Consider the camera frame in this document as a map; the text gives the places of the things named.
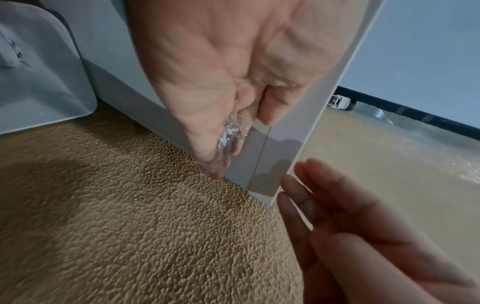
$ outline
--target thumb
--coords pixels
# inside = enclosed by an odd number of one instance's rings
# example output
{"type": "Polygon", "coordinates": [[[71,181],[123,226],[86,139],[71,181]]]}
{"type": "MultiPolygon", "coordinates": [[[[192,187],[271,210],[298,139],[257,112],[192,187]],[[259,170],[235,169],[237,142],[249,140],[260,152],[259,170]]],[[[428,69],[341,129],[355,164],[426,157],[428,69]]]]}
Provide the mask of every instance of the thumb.
{"type": "Polygon", "coordinates": [[[310,243],[350,302],[438,303],[355,234],[315,228],[310,243]]]}
{"type": "Polygon", "coordinates": [[[260,101],[258,119],[264,125],[274,125],[299,102],[308,87],[268,86],[260,101]]]}

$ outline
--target reflected hand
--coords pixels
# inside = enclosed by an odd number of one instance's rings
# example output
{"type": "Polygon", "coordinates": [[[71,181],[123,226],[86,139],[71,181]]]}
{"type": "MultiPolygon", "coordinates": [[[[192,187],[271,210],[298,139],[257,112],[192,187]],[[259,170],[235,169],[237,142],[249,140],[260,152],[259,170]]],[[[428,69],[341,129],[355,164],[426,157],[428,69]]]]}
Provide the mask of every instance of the reflected hand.
{"type": "Polygon", "coordinates": [[[277,203],[306,303],[480,302],[478,283],[389,205],[317,160],[295,174],[306,187],[285,176],[277,203]]]}
{"type": "Polygon", "coordinates": [[[368,0],[127,0],[141,65],[183,124],[196,159],[220,178],[216,157],[238,113],[240,152],[253,120],[277,122],[340,60],[368,0]]]}

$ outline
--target gray plastic object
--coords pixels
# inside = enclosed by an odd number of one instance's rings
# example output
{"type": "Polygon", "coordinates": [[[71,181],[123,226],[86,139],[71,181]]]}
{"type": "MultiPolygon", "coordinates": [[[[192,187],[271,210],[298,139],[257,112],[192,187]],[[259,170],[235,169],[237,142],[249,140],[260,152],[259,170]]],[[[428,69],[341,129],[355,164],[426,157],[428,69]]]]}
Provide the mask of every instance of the gray plastic object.
{"type": "Polygon", "coordinates": [[[0,134],[92,113],[97,99],[63,24],[0,1],[0,134]]]}
{"type": "MultiPolygon", "coordinates": [[[[140,67],[123,1],[40,2],[61,15],[70,27],[96,95],[190,153],[181,125],[166,111],[140,67]]],[[[254,123],[242,153],[232,160],[227,178],[265,204],[272,203],[280,177],[299,156],[382,3],[383,0],[370,0],[361,28],[344,58],[327,77],[312,86],[293,111],[273,127],[254,123]]]]}

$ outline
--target floor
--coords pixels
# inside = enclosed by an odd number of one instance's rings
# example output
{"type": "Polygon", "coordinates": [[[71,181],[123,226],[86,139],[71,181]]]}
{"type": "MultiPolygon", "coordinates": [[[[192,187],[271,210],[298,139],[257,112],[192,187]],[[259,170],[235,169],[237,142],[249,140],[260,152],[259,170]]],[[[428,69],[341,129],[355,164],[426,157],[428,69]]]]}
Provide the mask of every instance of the floor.
{"type": "MultiPolygon", "coordinates": [[[[480,277],[480,143],[390,120],[327,110],[301,157],[397,205],[480,277]]],[[[276,207],[109,106],[0,147],[0,302],[301,302],[276,207]]]]}

